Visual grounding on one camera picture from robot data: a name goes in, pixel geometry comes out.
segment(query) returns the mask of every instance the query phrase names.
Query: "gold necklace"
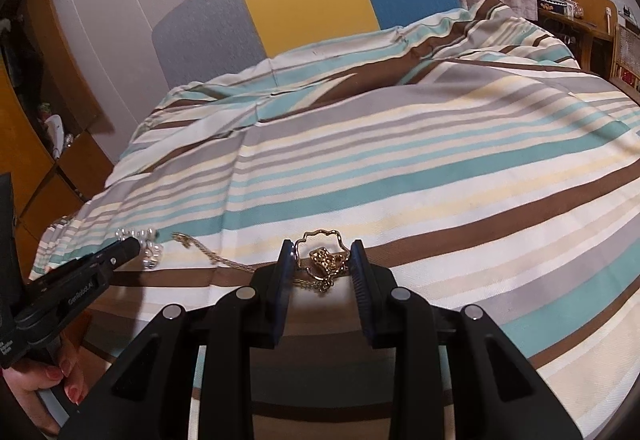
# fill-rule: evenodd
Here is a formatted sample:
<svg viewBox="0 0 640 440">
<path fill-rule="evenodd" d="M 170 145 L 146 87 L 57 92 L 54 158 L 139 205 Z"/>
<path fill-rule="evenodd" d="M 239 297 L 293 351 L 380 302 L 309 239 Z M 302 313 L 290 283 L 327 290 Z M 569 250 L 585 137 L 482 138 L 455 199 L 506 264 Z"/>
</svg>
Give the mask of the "gold necklace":
<svg viewBox="0 0 640 440">
<path fill-rule="evenodd" d="M 300 243 L 305 243 L 306 239 L 318 234 L 323 234 L 325 236 L 335 236 L 338 240 L 338 246 L 340 246 L 342 251 L 339 253 L 330 253 L 325 247 L 318 247 L 317 249 L 314 249 L 309 253 L 311 266 L 303 267 L 302 259 L 300 258 L 299 253 Z M 222 265 L 226 265 L 228 267 L 231 267 L 232 269 L 237 269 L 238 271 L 243 271 L 246 273 L 254 273 L 257 268 L 252 267 L 251 265 L 245 265 L 244 263 L 238 263 L 237 261 L 223 258 L 214 251 L 206 248 L 200 241 L 192 236 L 183 233 L 172 233 L 171 237 L 176 242 L 181 243 L 182 246 L 184 246 L 186 249 L 188 249 L 192 245 L 195 245 L 201 253 L 209 258 L 210 263 L 214 267 L 217 266 L 217 264 L 221 263 Z M 350 252 L 349 249 L 347 249 L 342 243 L 342 237 L 340 233 L 335 229 L 331 231 L 318 229 L 317 231 L 304 233 L 302 238 L 295 242 L 293 246 L 293 254 L 296 260 L 297 270 L 306 272 L 311 278 L 294 278 L 293 284 L 297 285 L 298 287 L 302 287 L 302 289 L 315 290 L 316 292 L 324 293 L 334 285 L 334 280 L 336 277 L 342 276 L 349 272 L 347 261 L 349 260 Z"/>
</svg>

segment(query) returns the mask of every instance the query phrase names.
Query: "striped bedsheet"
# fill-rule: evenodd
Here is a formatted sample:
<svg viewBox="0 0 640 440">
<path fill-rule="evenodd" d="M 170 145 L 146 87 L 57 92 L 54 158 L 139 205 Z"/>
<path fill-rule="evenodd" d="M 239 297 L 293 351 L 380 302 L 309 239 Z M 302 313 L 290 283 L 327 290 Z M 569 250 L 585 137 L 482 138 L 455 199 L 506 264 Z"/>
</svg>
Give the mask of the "striped bedsheet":
<svg viewBox="0 0 640 440">
<path fill-rule="evenodd" d="M 596 438 L 640 372 L 639 125 L 559 40 L 484 0 L 173 90 L 32 276 L 119 227 L 159 230 L 159 266 L 124 266 L 93 305 L 84 346 L 110 362 L 162 306 L 248 282 L 172 231 L 259 265 L 336 228 L 432 304 L 481 305 Z M 350 278 L 295 289 L 281 346 L 252 354 L 256 438 L 386 438 L 392 361 L 366 347 Z"/>
</svg>

